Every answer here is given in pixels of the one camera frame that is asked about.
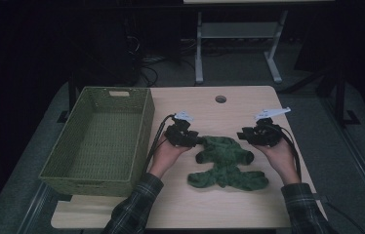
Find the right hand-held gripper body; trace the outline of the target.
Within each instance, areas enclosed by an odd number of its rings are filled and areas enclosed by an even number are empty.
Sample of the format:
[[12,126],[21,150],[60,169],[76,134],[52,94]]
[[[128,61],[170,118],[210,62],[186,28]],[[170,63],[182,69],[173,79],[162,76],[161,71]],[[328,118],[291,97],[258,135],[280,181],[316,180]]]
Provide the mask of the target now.
[[256,126],[244,128],[244,136],[252,145],[275,146],[284,137],[282,128],[273,123],[272,117],[290,112],[291,108],[263,109],[255,116]]

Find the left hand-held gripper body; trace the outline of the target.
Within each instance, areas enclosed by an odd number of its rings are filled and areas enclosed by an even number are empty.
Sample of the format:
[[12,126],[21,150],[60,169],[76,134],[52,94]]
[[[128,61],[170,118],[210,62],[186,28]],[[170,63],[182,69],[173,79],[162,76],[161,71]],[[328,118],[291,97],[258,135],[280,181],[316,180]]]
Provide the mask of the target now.
[[167,127],[165,137],[174,146],[194,147],[198,143],[198,132],[189,129],[193,118],[185,111],[172,116],[173,125]]

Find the green fleece garment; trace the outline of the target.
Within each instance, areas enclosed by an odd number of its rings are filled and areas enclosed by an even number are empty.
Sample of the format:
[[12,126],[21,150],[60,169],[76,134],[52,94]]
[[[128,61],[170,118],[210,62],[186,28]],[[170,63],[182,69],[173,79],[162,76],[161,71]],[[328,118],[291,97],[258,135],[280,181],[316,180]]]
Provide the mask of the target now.
[[192,173],[187,176],[187,183],[195,188],[208,188],[218,185],[243,190],[255,191],[268,186],[264,172],[242,172],[238,166],[248,166],[254,154],[245,150],[231,137],[203,136],[200,140],[203,150],[196,154],[197,164],[212,163],[213,167],[205,172]]

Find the green woven basket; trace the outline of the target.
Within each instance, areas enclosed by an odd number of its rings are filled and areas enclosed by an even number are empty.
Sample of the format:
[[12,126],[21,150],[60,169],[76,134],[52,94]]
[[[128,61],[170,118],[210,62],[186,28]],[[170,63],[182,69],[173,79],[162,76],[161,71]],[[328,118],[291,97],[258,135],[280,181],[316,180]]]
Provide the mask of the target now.
[[39,178],[62,194],[129,196],[144,172],[154,112],[148,88],[84,88]]

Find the person's right hand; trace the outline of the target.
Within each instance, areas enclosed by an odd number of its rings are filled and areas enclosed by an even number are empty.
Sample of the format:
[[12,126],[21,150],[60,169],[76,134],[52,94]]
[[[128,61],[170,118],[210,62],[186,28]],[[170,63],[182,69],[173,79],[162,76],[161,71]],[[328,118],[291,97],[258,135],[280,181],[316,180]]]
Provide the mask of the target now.
[[271,167],[279,174],[284,185],[300,183],[290,145],[281,139],[275,146],[255,145],[267,158]]

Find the person's left hand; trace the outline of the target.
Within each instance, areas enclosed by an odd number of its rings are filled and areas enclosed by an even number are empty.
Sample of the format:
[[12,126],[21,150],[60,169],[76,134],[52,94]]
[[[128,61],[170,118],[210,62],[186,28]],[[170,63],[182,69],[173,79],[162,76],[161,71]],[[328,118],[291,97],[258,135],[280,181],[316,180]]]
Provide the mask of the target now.
[[190,147],[174,146],[162,135],[153,155],[148,172],[161,178],[177,162],[178,158]]

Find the black metal stand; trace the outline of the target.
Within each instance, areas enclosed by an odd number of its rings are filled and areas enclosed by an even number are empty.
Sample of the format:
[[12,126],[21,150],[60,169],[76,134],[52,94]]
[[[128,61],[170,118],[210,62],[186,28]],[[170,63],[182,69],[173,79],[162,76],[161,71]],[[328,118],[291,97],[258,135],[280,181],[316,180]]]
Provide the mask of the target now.
[[74,104],[76,102],[76,92],[77,92],[77,85],[75,81],[75,76],[71,73],[67,80],[67,87],[68,87],[68,109],[64,110],[58,119],[58,123],[65,123],[71,113]]
[[352,110],[345,110],[345,76],[341,69],[338,71],[336,79],[334,116],[342,128],[346,125],[360,124]]

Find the metal floor rail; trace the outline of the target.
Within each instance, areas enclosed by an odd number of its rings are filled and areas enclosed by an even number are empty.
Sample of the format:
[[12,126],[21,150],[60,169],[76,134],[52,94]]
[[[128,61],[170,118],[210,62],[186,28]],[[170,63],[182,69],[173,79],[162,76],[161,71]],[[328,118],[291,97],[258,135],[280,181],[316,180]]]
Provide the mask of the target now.
[[41,182],[35,195],[31,199],[30,205],[28,206],[27,212],[21,221],[17,234],[30,234],[46,203],[49,192],[50,187],[44,182]]
[[354,161],[354,165],[357,171],[360,173],[364,183],[365,183],[365,160],[363,155],[361,154],[360,149],[355,144],[355,141],[352,139],[351,135],[347,131],[345,125],[341,124],[335,114],[333,113],[333,106],[328,99],[322,98],[320,100],[322,106],[327,110],[327,114],[331,119],[332,123],[334,124],[335,128],[337,129],[339,135],[341,136],[342,140],[345,143],[345,147],[348,149],[349,154]]

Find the white metal desk frame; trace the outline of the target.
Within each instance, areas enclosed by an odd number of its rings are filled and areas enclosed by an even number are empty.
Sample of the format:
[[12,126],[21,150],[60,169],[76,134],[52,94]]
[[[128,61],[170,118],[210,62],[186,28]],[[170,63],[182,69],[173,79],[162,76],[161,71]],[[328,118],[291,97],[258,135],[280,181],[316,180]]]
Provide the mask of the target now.
[[284,24],[288,16],[283,11],[278,21],[268,22],[207,22],[203,20],[203,14],[197,14],[196,23],[196,52],[195,52],[195,83],[202,84],[202,40],[203,39],[271,39],[270,49],[264,52],[264,59],[276,84],[282,82],[274,56],[282,35]]

